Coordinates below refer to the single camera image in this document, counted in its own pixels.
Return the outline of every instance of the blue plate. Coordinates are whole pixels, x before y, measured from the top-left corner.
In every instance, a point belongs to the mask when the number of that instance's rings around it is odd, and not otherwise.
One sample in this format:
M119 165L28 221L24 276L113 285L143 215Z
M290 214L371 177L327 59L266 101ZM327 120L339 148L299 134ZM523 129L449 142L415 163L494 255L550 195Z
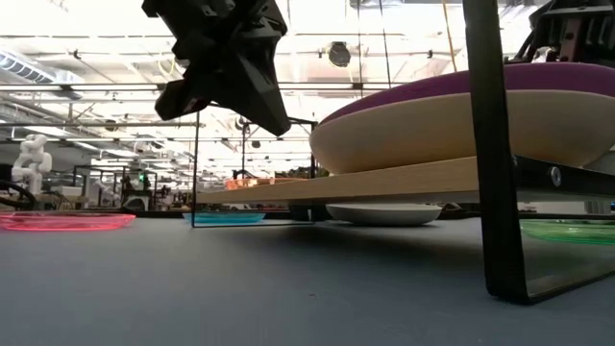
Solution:
M194 223L198 224L246 224L257 223L265 217L265 213L247 212L197 212L194 215ZM192 214L184 213L184 219L188 222Z

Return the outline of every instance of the white bowl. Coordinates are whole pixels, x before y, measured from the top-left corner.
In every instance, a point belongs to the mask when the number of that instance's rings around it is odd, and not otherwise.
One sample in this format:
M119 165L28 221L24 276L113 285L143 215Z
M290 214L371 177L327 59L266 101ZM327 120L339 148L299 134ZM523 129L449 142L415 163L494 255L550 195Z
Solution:
M435 220L442 209L438 206L400 203L346 203L327 205L337 220L370 226L418 226Z
M561 90L507 92L516 155L582 166L615 144L615 98ZM346 114L316 127L314 156L334 174L476 154L469 93Z

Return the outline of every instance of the wooden shelf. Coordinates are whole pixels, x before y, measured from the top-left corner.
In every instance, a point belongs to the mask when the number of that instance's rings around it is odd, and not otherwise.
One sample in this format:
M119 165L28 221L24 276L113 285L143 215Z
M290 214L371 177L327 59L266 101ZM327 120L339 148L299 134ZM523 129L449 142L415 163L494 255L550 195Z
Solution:
M349 173L304 182L197 194L197 203L331 203L378 199L478 201L475 157Z

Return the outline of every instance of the green plate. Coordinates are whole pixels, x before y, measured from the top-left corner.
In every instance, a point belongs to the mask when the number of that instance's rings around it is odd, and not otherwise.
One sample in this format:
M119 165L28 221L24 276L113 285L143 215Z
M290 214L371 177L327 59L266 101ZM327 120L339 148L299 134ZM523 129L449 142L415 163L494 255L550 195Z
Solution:
M521 230L545 240L615 245L615 221L521 220Z

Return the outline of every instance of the black metal frame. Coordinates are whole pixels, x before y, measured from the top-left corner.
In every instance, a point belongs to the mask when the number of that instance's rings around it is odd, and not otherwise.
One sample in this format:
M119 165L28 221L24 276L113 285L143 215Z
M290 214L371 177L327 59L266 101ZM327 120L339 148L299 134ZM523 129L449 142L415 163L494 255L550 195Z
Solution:
M105 168L117 168L117 166L109 166L109 165L90 165L90 164L80 164L80 165L75 165L73 166L73 186L77 185L77 172L79 169L87 169L90 171L99 171L100 172L100 180L102 181L103 179L103 173L107 172L107 173L113 173L113 191L115 191L115 188L117 187L117 175L119 175L119 172L116 171L111 171L111 170L106 170ZM158 188L158 173L156 172L151 172L148 171L147 169L139 169L139 170L134 170L134 169L127 169L128 167L124 166L122 167L122 178L124 176L126 176L126 173L131 174L131 173L144 173L144 174L153 174L154 175L154 193L152 194L152 201L154 203L154 205L157 202L157 198L156 198L156 189ZM122 188L120 189L120 201L122 201L124 199L124 186L122 186ZM100 204L102 202L103 199L103 191L99 190L98 191L98 207L100 207Z
M615 177L512 155L497 1L465 0L463 11L487 290L507 301L526 304L615 272L615 263L595 263L550 282L551 286L527 280L517 194L530 192L546 200L557 195L576 200L615 196Z
M315 121L309 121L309 120L303 120L303 119L297 119L297 118L293 118L293 117L288 117L288 119L290 120L290 125L309 125L310 126L310 130L313 131L314 128L316 127L316 125L318 124ZM238 227L238 225L198 225L195 223L195 215L196 215L196 195L197 195L197 191L196 191L196 185L198 182L198 176L197 176L197 163L198 163L198 156L199 156L199 128L200 128L200 124L201 124L201 113L199 111L196 112L196 130L195 130L195 143L194 143L194 165L192 167L192 203L190 203L190 225L192 226L192 228L194 229L209 229L209 228L232 228L232 227ZM246 129L249 125L254 124L252 122L246 121L242 127L241 127L241 172L243 174L243 172L245 172L245 161L246 161ZM316 177L316 158L314 157L313 154L310 153L310 168L309 168L309 177L311 179ZM302 211L304 211L307 215L303 215L304 217L293 217L293 218L306 218L307 221L291 221L291 222L286 222L286 223L280 223L280 224L267 224L267 225L262 225L262 224L246 224L246 225L240 225L239 227L263 227L263 226L267 226L267 227L272 227L272 226L290 226L290 225L313 225L315 223L312 215L312 207L305 207L303 209L299 209L299 210L294 210L292 207L290 208L290 215L291 216L295 216L294 214L297 213L301 213ZM246 211L224 211L224 212L237 212L237 213L242 213L242 212L246 212Z

